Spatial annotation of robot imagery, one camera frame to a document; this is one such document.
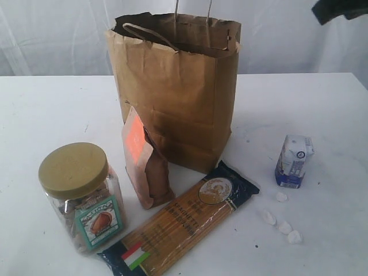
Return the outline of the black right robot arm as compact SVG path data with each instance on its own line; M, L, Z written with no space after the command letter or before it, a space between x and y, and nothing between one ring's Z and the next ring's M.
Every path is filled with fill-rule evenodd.
M353 20L367 14L367 0L319 0L311 8L320 25L325 25L336 17L344 16Z

